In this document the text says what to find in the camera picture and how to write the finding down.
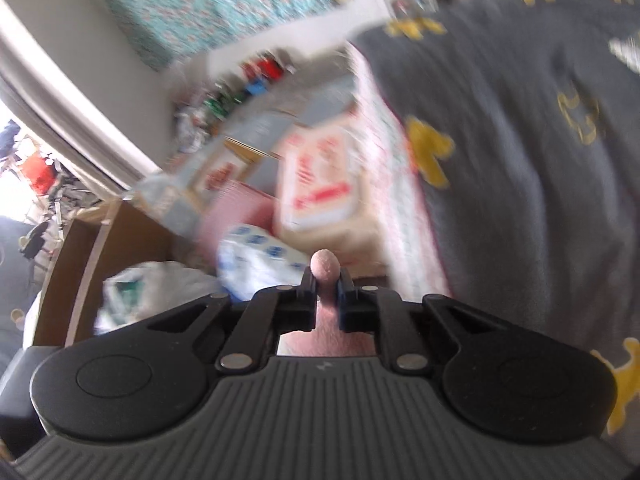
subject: gray ribbed surface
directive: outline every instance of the gray ribbed surface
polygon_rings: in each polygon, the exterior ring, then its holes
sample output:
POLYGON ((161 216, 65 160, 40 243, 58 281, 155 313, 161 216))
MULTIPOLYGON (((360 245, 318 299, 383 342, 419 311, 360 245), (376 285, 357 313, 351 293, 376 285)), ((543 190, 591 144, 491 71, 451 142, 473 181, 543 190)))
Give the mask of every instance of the gray ribbed surface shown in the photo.
POLYGON ((50 436, 18 471, 50 480, 617 480, 630 468, 594 438, 524 447, 484 436, 426 381, 395 376, 377 358, 272 358, 260 373, 222 381, 161 436, 122 446, 50 436))

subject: cardboard box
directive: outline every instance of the cardboard box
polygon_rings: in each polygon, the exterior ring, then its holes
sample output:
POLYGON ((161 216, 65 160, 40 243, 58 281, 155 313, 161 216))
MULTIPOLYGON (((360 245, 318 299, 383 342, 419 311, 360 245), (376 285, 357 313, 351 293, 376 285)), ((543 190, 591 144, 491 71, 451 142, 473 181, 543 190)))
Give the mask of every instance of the cardboard box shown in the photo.
POLYGON ((47 274, 33 344, 69 346, 90 338, 102 282, 127 267, 170 259, 173 243, 171 232, 122 200, 79 214, 47 274))

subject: black object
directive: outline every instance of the black object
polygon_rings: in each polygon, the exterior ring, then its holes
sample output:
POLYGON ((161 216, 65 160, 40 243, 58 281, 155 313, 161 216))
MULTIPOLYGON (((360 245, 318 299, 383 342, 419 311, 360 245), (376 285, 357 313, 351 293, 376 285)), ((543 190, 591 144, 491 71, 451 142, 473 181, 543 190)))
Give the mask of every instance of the black object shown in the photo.
POLYGON ((513 480, 530 478, 535 463, 540 479, 628 474, 598 440, 616 390, 592 356, 444 296, 416 304, 356 288, 345 271, 340 328, 374 333, 378 356, 274 356, 280 334, 314 328, 315 288, 307 269, 298 287, 233 306, 202 298, 57 352, 31 396, 59 435, 18 470, 29 479, 513 480))
POLYGON ((0 438, 14 457, 24 454, 45 436, 29 395, 36 368, 59 348, 31 346, 18 350, 0 384, 0 438))

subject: bed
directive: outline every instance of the bed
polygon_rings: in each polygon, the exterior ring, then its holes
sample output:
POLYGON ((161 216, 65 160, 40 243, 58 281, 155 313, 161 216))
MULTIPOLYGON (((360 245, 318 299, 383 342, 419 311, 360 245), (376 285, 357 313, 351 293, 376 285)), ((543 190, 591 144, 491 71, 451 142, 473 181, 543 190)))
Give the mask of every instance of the bed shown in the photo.
POLYGON ((640 0, 482 0, 350 44, 393 286, 592 351, 635 463, 639 31, 640 0))

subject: silver rivet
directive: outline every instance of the silver rivet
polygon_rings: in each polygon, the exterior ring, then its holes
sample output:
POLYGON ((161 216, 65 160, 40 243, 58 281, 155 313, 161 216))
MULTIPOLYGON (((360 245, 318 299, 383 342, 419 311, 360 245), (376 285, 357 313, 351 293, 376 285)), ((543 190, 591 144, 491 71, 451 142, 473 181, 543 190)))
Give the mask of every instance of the silver rivet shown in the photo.
POLYGON ((242 370, 254 362, 247 354, 228 354, 220 359, 220 366, 228 370, 242 370))
POLYGON ((429 360, 420 354, 404 354, 396 359, 396 364, 402 370, 422 370, 429 364, 429 360))

